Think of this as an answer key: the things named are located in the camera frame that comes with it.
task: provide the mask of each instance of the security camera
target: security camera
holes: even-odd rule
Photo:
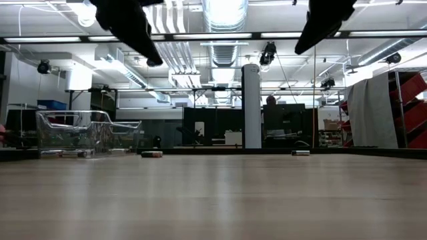
[[[52,72],[52,66],[49,64],[49,60],[41,60],[37,71],[40,74],[50,74]]]

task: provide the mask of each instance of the cable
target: cable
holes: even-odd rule
[[[314,59],[316,59],[316,46],[314,45]],[[314,80],[313,80],[313,145],[312,147],[314,148],[314,139],[316,136],[316,114],[314,113],[314,103],[315,103],[315,96],[316,96],[316,61],[314,61],[314,70],[313,70],[313,76],[314,76]]]
[[[296,104],[298,104],[298,101],[296,101],[296,98],[295,98],[295,96],[294,96],[294,93],[292,93],[291,85],[289,84],[288,78],[286,77],[286,73],[285,73],[285,70],[284,70],[284,69],[283,69],[283,67],[282,67],[282,62],[280,62],[280,58],[279,58],[278,53],[276,53],[276,55],[278,56],[278,61],[279,61],[279,64],[280,64],[280,68],[282,69],[283,76],[285,77],[285,81],[286,81],[286,83],[288,84],[288,87],[289,87],[289,90],[290,90],[290,92],[291,92],[291,95],[292,95],[292,97],[294,98],[295,103],[296,103]]]

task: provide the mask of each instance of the grey curtain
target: grey curtain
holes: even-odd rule
[[[360,81],[349,87],[347,94],[354,146],[398,148],[388,74]]]

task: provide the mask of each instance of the black panel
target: black panel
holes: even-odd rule
[[[212,139],[223,139],[226,130],[243,130],[243,111],[241,109],[194,109],[184,108],[183,127],[194,133],[195,122],[205,123],[204,145],[212,145]],[[192,145],[193,136],[182,135],[183,145]]]

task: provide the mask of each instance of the wall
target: wall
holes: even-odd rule
[[[37,105],[38,99],[56,100],[68,103],[65,80],[54,74],[41,75],[37,68],[18,60],[16,54],[7,53],[5,60],[6,81],[3,85],[0,123],[4,123],[8,109],[20,107],[7,106],[10,103]]]

